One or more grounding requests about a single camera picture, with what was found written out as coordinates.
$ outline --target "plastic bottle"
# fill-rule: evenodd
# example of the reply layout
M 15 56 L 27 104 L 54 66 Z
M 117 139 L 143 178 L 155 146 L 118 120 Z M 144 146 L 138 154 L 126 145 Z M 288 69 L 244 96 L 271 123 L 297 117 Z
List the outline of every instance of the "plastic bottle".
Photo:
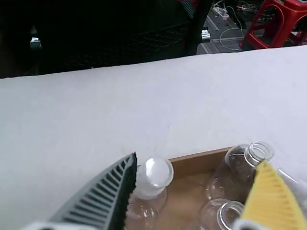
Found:
M 172 182 L 174 169 L 170 161 L 150 158 L 137 170 L 136 188 L 126 213 L 127 230 L 150 230 L 167 203 L 166 187 Z
M 182 230 L 231 230 L 244 206 L 240 202 L 223 198 L 209 200 L 199 213 L 199 219 L 188 223 Z
M 206 196 L 244 204 L 254 183 L 256 166 L 261 161 L 269 161 L 273 155 L 273 148 L 263 141 L 231 148 L 207 183 Z

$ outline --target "white cable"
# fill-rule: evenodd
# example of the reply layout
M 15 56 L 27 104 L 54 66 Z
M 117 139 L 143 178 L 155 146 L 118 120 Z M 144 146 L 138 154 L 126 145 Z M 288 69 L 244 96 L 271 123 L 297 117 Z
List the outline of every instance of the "white cable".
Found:
M 240 24 L 240 28 L 229 28 L 229 29 L 223 31 L 223 32 L 221 33 L 221 35 L 220 35 L 220 43 L 221 43 L 221 45 L 222 45 L 223 47 L 225 47 L 225 48 L 227 48 L 227 49 L 229 49 L 229 50 L 239 51 L 239 49 L 233 49 L 233 48 L 229 48 L 229 47 L 225 46 L 225 45 L 222 43 L 222 40 L 221 40 L 223 34 L 224 34 L 226 31 L 229 31 L 229 30 L 240 30 L 242 36 L 244 37 L 244 34 L 243 34 L 243 31 L 244 31 L 244 30 L 242 29 L 242 24 L 241 24 L 240 20 L 238 19 L 238 17 L 236 16 L 236 12 L 235 12 L 234 8 L 232 8 L 231 6 L 226 6 L 226 8 L 227 8 L 227 7 L 231 8 L 231 9 L 233 10 L 233 12 L 234 12 L 234 14 L 235 14 L 235 17 L 236 17 L 237 21 L 238 21 L 239 24 Z
M 222 1 L 224 1 L 224 0 L 220 0 L 220 1 L 218 1 L 217 3 L 215 3 L 215 4 L 213 5 L 213 8 L 216 7 L 216 5 L 219 4 L 219 3 L 222 2 Z
M 221 45 L 222 45 L 223 47 L 225 47 L 225 48 L 227 48 L 227 49 L 230 49 L 230 50 L 233 50 L 233 51 L 239 51 L 239 49 L 229 48 L 229 47 L 225 46 L 225 45 L 222 43 L 222 40 L 221 40 L 221 39 L 222 39 L 223 34 L 224 34 L 225 32 L 227 32 L 227 31 L 229 31 L 229 30 L 241 30 L 241 29 L 239 29 L 239 28 L 229 28 L 229 29 L 223 31 L 223 32 L 221 33 L 221 35 L 220 35 L 220 43 L 221 43 Z

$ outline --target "bottle cap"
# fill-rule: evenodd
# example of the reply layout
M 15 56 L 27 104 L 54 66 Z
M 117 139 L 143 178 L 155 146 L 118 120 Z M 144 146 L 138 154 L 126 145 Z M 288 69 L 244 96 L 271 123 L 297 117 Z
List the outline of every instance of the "bottle cap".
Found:
M 153 199 L 163 192 L 173 177 L 174 168 L 169 160 L 150 158 L 138 167 L 133 194 L 140 199 Z

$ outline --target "red plastic stool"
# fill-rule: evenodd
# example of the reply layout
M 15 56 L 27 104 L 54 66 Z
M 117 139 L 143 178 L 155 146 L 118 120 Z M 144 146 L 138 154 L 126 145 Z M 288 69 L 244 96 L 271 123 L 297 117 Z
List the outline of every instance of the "red plastic stool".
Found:
M 268 7 L 275 7 L 276 14 L 270 23 L 256 25 L 258 19 Z M 287 38 L 290 38 L 296 45 L 302 44 L 307 33 L 299 32 L 296 35 L 292 34 L 295 24 L 302 18 L 307 16 L 307 2 L 299 0 L 264 0 L 261 5 L 251 27 L 249 28 L 244 40 L 240 43 L 240 47 L 246 43 L 253 46 L 254 49 L 266 49 L 282 47 Z M 263 36 L 271 38 L 272 42 L 267 45 L 255 36 L 254 31 L 264 29 Z

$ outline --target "cardboard box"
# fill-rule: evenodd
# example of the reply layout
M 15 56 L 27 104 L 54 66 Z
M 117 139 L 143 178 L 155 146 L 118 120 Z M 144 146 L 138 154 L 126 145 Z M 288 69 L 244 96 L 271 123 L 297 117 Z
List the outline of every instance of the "cardboard box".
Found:
M 170 159 L 174 179 L 167 187 L 168 201 L 159 214 L 156 229 L 179 230 L 198 218 L 200 207 L 208 201 L 205 195 L 207 181 L 229 149 Z

